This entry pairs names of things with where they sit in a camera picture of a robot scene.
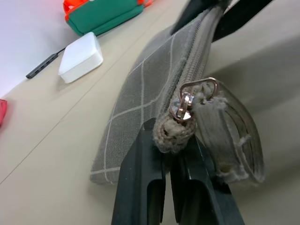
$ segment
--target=plaid pattern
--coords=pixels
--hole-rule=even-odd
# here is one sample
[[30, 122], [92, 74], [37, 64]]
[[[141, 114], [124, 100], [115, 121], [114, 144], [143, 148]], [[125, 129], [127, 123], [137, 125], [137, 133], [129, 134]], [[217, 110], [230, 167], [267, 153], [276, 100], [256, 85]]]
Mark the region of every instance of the plaid pattern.
[[172, 36], [171, 28], [160, 32], [140, 54], [107, 123], [91, 169], [92, 182], [116, 183], [122, 160], [141, 125], [169, 105], [202, 16]]

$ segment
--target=white box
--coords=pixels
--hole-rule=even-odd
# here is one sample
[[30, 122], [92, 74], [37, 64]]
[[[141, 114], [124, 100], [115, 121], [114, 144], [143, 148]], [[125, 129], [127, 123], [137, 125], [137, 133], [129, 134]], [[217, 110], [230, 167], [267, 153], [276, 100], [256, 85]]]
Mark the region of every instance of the white box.
[[93, 32], [89, 32], [66, 47], [58, 75], [70, 83], [97, 68], [102, 62], [98, 40]]

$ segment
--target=zipper pull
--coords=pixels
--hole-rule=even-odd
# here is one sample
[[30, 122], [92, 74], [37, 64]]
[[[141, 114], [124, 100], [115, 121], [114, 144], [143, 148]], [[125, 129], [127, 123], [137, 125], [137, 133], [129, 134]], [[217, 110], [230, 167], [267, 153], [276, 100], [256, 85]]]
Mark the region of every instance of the zipper pull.
[[214, 85], [212, 95], [206, 98], [207, 100], [210, 100], [218, 93], [218, 81], [212, 77], [183, 84], [179, 91], [180, 98], [174, 101], [170, 108], [172, 116], [179, 123], [186, 122], [192, 118], [192, 103], [194, 100], [194, 95], [184, 92], [184, 89], [187, 87], [197, 86], [202, 83], [212, 83]]

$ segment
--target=zipper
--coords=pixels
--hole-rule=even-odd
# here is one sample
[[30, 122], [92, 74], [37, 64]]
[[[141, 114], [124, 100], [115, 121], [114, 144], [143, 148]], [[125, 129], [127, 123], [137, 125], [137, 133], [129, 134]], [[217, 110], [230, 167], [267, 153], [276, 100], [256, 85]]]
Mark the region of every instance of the zipper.
[[213, 83], [213, 91], [209, 99], [218, 90], [218, 83], [214, 78], [203, 79], [203, 72], [210, 52], [210, 43], [214, 30], [224, 10], [218, 6], [204, 12], [192, 44], [191, 53], [180, 76], [177, 87], [170, 102], [170, 112], [174, 119], [183, 123], [192, 118], [191, 107], [194, 94], [202, 83]]

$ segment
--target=gray fabric pouch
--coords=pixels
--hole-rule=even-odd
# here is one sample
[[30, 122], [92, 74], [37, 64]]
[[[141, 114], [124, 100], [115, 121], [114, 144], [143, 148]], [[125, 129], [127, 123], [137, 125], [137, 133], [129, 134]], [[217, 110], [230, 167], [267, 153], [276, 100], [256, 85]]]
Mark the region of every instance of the gray fabric pouch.
[[[203, 142], [216, 163], [217, 174], [225, 182], [263, 180], [263, 157], [256, 126], [228, 90], [223, 88], [218, 92], [220, 95], [208, 100], [203, 89], [209, 93], [210, 86], [188, 88], [195, 96], [195, 117], [187, 122], [176, 121], [170, 111], [173, 103], [178, 102], [182, 85], [203, 79], [214, 30], [225, 9], [220, 4], [205, 10], [172, 36], [171, 28], [160, 32], [145, 47], [113, 107], [91, 169], [92, 182], [118, 182], [122, 160], [142, 124], [152, 118], [157, 118], [153, 137], [161, 152], [176, 154], [183, 149], [198, 124]], [[240, 144], [232, 139], [225, 113], [233, 119], [238, 137], [244, 140]]]

